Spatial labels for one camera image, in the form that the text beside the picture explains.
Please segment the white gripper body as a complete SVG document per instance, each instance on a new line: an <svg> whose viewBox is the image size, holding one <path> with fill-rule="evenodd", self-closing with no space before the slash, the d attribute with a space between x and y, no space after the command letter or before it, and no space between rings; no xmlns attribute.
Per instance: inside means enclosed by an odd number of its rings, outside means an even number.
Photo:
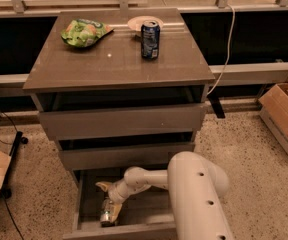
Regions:
<svg viewBox="0 0 288 240"><path fill-rule="evenodd" d="M109 186L108 196L113 203L122 204L136 191L135 187L129 186L124 179L121 179Z"/></svg>

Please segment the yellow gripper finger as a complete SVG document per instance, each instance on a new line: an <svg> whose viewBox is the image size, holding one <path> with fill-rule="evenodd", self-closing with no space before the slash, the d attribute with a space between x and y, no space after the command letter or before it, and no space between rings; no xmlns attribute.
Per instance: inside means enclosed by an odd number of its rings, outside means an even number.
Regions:
<svg viewBox="0 0 288 240"><path fill-rule="evenodd" d="M119 213L122 209L121 204L110 203L109 205L109 221L114 224L119 216Z"/></svg>
<svg viewBox="0 0 288 240"><path fill-rule="evenodd" d="M107 181L101 181L97 182L96 186L99 187L103 192L108 192L112 188L113 183Z"/></svg>

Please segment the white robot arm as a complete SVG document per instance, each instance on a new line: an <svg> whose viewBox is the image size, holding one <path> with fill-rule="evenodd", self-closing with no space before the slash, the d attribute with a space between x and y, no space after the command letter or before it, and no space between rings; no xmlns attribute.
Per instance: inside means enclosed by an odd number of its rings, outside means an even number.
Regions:
<svg viewBox="0 0 288 240"><path fill-rule="evenodd" d="M218 165L201 155L183 151L175 154L165 170L130 167L115 182L96 184L108 195L115 222L122 204L150 187L168 191L178 240L234 240L219 198L229 188L229 178Z"/></svg>

